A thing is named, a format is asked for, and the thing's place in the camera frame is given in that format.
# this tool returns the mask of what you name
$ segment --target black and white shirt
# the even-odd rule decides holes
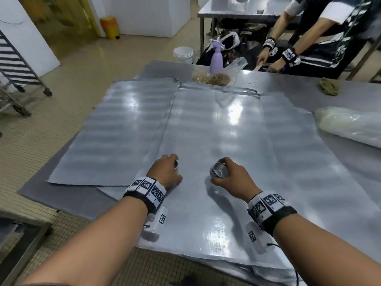
[[[336,67],[350,40],[365,30],[369,9],[375,0],[292,0],[285,9],[286,13],[303,15],[294,36],[293,45],[319,18],[335,21],[315,44],[300,55],[302,63],[320,67]]]

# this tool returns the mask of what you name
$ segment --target wooden handle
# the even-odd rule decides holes
[[[258,64],[258,66],[254,68],[253,71],[259,71],[259,70],[262,68],[262,66],[263,66],[263,61],[261,61],[261,62]]]

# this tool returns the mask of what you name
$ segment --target shirt sleeve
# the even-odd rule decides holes
[[[332,0],[321,13],[320,18],[326,18],[336,23],[343,24],[351,15],[355,6],[361,3],[361,0]]]
[[[290,16],[297,16],[306,8],[307,0],[292,0],[285,9]]]

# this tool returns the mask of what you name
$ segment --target person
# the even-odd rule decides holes
[[[364,32],[379,0],[292,0],[265,41],[257,65],[269,58],[268,71],[337,79],[367,42]],[[288,24],[301,12],[286,50],[272,51]]]
[[[154,185],[165,194],[163,187],[177,184],[183,179],[173,167],[177,159],[175,154],[162,156],[152,165],[144,181],[154,181]],[[232,196],[249,204],[263,195],[265,191],[262,192],[255,185],[243,166],[228,157],[220,162],[226,164],[228,176],[223,179],[213,178],[213,184],[223,187]],[[136,190],[130,191],[132,194],[126,194],[106,213],[75,235],[26,277],[22,284],[110,285],[139,239],[147,213],[152,210],[153,204],[148,205],[147,200],[133,194],[141,191],[139,185],[143,183],[142,179],[133,183]],[[289,212],[291,214],[283,215],[276,223],[273,219],[272,234],[308,285],[380,284],[379,263],[294,211]]]

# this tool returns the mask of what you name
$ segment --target forearm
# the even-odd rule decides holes
[[[23,284],[111,284],[136,244],[146,216],[144,202],[123,198],[46,260]]]
[[[283,32],[286,30],[289,22],[295,17],[288,15],[283,12],[282,15],[276,21],[273,29],[271,30],[270,37],[274,38],[276,41],[280,38]]]
[[[332,27],[336,22],[329,19],[320,18],[302,37],[295,43],[295,52],[300,55],[307,48],[313,45],[320,36],[326,32],[330,27]]]
[[[376,286],[381,281],[379,263],[302,216],[279,221],[274,238],[308,284]]]

